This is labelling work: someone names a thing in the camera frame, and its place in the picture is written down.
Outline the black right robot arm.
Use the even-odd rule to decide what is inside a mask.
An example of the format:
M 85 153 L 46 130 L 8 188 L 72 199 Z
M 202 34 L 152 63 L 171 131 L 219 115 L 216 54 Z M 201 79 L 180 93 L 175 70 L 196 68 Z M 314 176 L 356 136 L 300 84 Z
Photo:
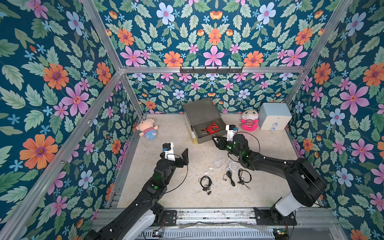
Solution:
M 239 164 L 251 171 L 266 172 L 285 179 L 290 191 L 271 208 L 271 218 L 284 219 L 301 207 L 312 207 L 326 189 L 325 180 L 308 160 L 279 160 L 264 156 L 249 148 L 248 140 L 242 134 L 235 134 L 231 140 L 212 137 L 219 150 L 238 158 Z

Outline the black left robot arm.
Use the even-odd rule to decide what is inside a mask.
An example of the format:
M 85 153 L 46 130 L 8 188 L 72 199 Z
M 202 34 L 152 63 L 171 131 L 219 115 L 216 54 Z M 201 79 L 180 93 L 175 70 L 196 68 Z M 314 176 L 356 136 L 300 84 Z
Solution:
M 167 153 L 161 153 L 154 174 L 144 184 L 135 200 L 123 210 L 114 220 L 99 231 L 91 230 L 86 234 L 86 240 L 134 240 L 146 228 L 163 220 L 164 207 L 158 201 L 167 194 L 176 168 L 188 166 L 189 149 L 181 155 L 171 154 L 175 160 L 167 159 Z

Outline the red wired earphones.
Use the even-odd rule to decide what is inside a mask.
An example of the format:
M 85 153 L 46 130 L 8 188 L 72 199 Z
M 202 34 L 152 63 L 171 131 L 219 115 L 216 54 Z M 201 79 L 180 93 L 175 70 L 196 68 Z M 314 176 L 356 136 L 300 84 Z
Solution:
M 217 132 L 217 128 L 215 126 L 208 126 L 202 130 L 205 134 L 211 135 Z
M 217 133 L 219 131 L 219 126 L 216 124 L 216 122 L 210 123 L 205 131 L 209 134 Z

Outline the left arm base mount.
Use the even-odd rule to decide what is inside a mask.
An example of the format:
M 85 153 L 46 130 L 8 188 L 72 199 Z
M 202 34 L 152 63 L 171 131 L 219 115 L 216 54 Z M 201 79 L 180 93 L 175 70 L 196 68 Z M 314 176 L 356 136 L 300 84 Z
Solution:
M 177 223 L 177 210 L 165 210 L 162 205 L 156 203 L 151 210 L 155 214 L 152 227 L 172 227 Z

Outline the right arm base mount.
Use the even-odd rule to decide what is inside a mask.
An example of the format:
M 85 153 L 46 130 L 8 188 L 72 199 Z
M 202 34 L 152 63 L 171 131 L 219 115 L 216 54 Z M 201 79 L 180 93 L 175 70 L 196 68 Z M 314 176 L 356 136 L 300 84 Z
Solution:
M 270 209 L 254 208 L 255 218 L 258 225 L 265 226 L 296 226 L 296 216 L 294 212 L 288 216 L 280 214 L 273 206 Z

